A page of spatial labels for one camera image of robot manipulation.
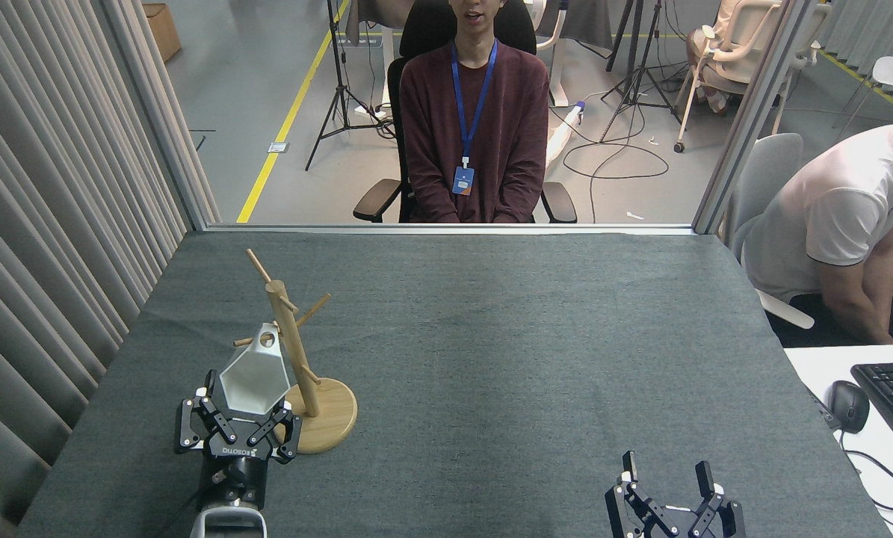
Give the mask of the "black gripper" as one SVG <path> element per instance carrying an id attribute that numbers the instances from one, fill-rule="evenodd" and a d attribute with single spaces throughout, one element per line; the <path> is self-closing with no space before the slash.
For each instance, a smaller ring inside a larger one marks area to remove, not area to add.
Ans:
<path id="1" fill-rule="evenodd" d="M 286 464 L 297 456 L 303 420 L 289 401 L 281 401 L 249 435 L 249 445 L 234 444 L 238 434 L 213 399 L 214 389 L 220 387 L 218 377 L 217 370 L 208 371 L 203 387 L 179 403 L 174 453 L 203 449 L 203 503 L 264 503 L 268 459 Z M 212 439 L 217 433 L 220 437 Z"/>
<path id="2" fill-rule="evenodd" d="M 696 509 L 664 508 L 640 488 L 635 452 L 622 456 L 623 470 L 605 494 L 614 537 L 746 537 L 742 505 L 713 480 L 709 462 L 695 465 L 702 503 Z"/>

